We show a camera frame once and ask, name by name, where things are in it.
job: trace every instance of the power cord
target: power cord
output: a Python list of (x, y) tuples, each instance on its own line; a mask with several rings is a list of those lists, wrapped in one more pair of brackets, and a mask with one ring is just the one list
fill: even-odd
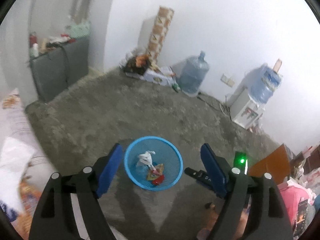
[(222, 103), (219, 104), (220, 110), (217, 109), (217, 108), (215, 108), (213, 105), (211, 105), (210, 103), (208, 103), (206, 100), (204, 100), (204, 99), (201, 98), (200, 96), (206, 96), (206, 97), (210, 97), (210, 96), (208, 96), (208, 95), (206, 95), (206, 94), (202, 94), (201, 92), (199, 92), (198, 95), (197, 95), (197, 98), (198, 98), (199, 100), (201, 100), (202, 102), (206, 103), (206, 104), (207, 104), (210, 108), (212, 108), (213, 110), (218, 111), (218, 112), (221, 111), (226, 117), (231, 118), (231, 117), (230, 117), (230, 116), (231, 116), (231, 114), (230, 114), (230, 109), (229, 109), (229, 107), (227, 106), (227, 96), (226, 96), (226, 102), (225, 102), (225, 104), (224, 104), (224, 105), (223, 105)]

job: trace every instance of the blue water bottle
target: blue water bottle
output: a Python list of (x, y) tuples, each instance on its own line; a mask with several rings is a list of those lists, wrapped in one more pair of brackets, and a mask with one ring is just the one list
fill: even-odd
[(210, 69), (209, 64), (204, 60), (204, 56), (205, 53), (201, 51), (199, 57), (189, 57), (178, 79), (181, 90), (190, 97), (198, 95), (200, 85)]

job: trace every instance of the floor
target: floor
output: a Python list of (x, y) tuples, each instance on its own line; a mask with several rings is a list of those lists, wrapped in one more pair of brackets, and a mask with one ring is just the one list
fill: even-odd
[[(184, 167), (196, 170), (203, 169), (199, 156), (203, 143), (229, 163), (235, 151), (247, 152), (253, 164), (278, 147), (267, 136), (231, 122), (216, 100), (206, 100), (215, 110), (169, 87), (113, 71), (88, 76), (52, 102), (35, 102), (26, 112), (44, 151), (62, 175), (92, 165), (116, 142), (126, 148), (146, 135), (172, 142)], [(204, 204), (214, 199), (214, 193), (186, 175), (163, 192), (142, 190), (121, 166), (99, 203), (109, 224), (129, 240), (186, 240), (201, 229), (207, 215)]]

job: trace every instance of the wall socket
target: wall socket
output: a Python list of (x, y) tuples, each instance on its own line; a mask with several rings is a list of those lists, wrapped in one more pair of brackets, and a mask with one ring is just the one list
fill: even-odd
[(222, 75), (220, 80), (229, 87), (233, 87), (235, 85), (235, 81), (232, 78), (228, 78), (225, 74)]

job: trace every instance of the rolled mat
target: rolled mat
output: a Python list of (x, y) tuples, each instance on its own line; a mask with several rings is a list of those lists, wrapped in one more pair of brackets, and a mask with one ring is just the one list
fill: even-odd
[(151, 62), (157, 62), (157, 58), (162, 50), (164, 39), (168, 33), (168, 28), (171, 24), (173, 14), (173, 9), (162, 6), (159, 7), (147, 47), (147, 55)]

